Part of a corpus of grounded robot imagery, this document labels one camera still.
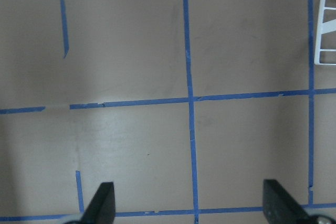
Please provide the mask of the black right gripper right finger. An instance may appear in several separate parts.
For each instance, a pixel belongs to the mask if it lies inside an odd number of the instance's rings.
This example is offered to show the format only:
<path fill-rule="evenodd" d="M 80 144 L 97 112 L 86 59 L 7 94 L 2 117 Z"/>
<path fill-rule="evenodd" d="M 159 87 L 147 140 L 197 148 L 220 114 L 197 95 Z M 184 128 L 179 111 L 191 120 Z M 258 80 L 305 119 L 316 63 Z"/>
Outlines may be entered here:
<path fill-rule="evenodd" d="M 264 179 L 263 214 L 270 224 L 318 223 L 318 216 L 309 215 L 275 179 Z"/>

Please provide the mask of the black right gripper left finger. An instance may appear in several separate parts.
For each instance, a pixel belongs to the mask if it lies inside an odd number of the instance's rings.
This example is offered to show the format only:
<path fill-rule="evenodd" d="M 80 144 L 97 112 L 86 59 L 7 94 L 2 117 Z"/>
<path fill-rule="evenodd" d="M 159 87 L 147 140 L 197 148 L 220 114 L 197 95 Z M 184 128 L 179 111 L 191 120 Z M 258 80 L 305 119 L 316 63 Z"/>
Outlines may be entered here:
<path fill-rule="evenodd" d="M 116 216 L 115 203 L 114 183 L 101 183 L 79 223 L 113 223 Z"/>

